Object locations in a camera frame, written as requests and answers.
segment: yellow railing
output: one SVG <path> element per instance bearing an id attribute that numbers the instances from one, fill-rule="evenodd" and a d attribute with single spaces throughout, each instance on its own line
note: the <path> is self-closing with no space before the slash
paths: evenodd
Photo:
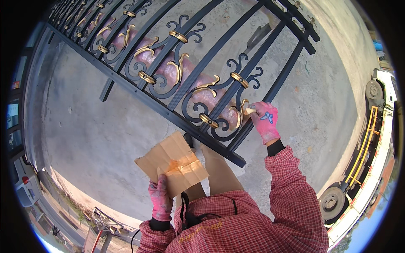
<path id="1" fill-rule="evenodd" d="M 357 182 L 357 183 L 361 184 L 361 182 L 359 182 L 359 181 L 356 179 L 356 178 L 357 178 L 357 175 L 359 174 L 359 172 L 360 172 L 360 170 L 361 170 L 362 164 L 363 164 L 363 162 L 364 162 L 364 158 L 366 157 L 367 151 L 369 150 L 369 146 L 370 146 L 371 139 L 373 138 L 373 134 L 379 134 L 379 132 L 375 131 L 375 121 L 376 121 L 376 119 L 377 119 L 377 112 L 378 112 L 378 107 L 372 106 L 372 107 L 371 107 L 371 113 L 370 113 L 369 124 L 368 124 L 368 126 L 367 126 L 367 131 L 366 131 L 366 134 L 365 134 L 365 136 L 364 136 L 364 140 L 363 140 L 363 143 L 362 143 L 362 145 L 361 145 L 360 152 L 358 153 L 358 156 L 357 156 L 357 158 L 356 158 L 356 161 L 354 162 L 354 165 L 353 165 L 353 167 L 352 167 L 352 170 L 350 171 L 349 176 L 348 176 L 348 177 L 346 178 L 346 180 L 345 180 L 345 183 L 347 183 L 350 179 L 353 179 L 353 180 L 350 182 L 349 187 L 351 187 L 351 186 L 354 184 L 354 182 Z M 362 154 L 363 154 L 363 156 L 362 156 L 361 162 L 359 163 L 358 161 L 359 161 L 360 156 L 361 156 Z M 356 169 L 356 167 L 357 167 L 356 173 L 354 174 L 354 176 L 352 176 L 352 174 L 353 174 L 354 170 Z"/>

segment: black cuff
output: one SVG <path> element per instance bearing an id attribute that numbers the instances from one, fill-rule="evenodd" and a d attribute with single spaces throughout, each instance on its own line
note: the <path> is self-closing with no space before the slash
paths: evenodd
<path id="1" fill-rule="evenodd" d="M 278 154 L 281 150 L 285 149 L 283 143 L 281 142 L 280 139 L 278 139 L 275 143 L 267 147 L 267 155 L 268 156 L 275 156 Z"/>
<path id="2" fill-rule="evenodd" d="M 149 226 L 152 230 L 166 231 L 170 229 L 170 221 L 158 221 L 152 217 Z"/>

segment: hand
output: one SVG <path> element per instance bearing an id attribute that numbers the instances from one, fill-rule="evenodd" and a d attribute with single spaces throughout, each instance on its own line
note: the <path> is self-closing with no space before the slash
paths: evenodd
<path id="1" fill-rule="evenodd" d="M 276 129 L 277 113 L 278 110 L 270 103 L 263 101 L 249 104 L 249 108 L 256 109 L 256 113 L 250 114 L 250 118 L 263 139 L 263 145 L 266 143 L 274 143 L 277 139 L 280 139 L 280 135 Z"/>
<path id="2" fill-rule="evenodd" d="M 158 184 L 149 181 L 149 195 L 153 203 L 152 217 L 158 221 L 171 221 L 173 199 L 167 195 L 167 177 L 165 174 L 159 175 Z"/>

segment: leg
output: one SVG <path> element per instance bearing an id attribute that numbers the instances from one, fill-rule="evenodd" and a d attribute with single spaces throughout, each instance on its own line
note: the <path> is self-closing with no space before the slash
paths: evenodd
<path id="1" fill-rule="evenodd" d="M 205 157 L 205 168 L 209 174 L 210 195 L 228 191 L 244 190 L 225 159 L 205 145 L 201 145 Z"/>
<path id="2" fill-rule="evenodd" d="M 184 192 L 187 193 L 189 202 L 191 202 L 193 200 L 196 200 L 198 198 L 206 197 L 205 192 L 203 190 L 203 186 L 201 185 L 200 182 L 198 182 L 197 184 L 191 186 L 190 188 L 188 188 Z M 176 208 L 178 208 L 179 206 L 181 206 L 181 197 L 180 197 L 180 195 L 176 196 Z"/>

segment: brown paper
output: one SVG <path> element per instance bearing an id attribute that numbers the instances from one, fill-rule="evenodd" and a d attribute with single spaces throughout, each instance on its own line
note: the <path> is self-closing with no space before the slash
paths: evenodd
<path id="1" fill-rule="evenodd" d="M 209 176 L 179 131 L 158 143 L 135 163 L 155 183 L 158 175 L 166 174 L 170 198 Z"/>

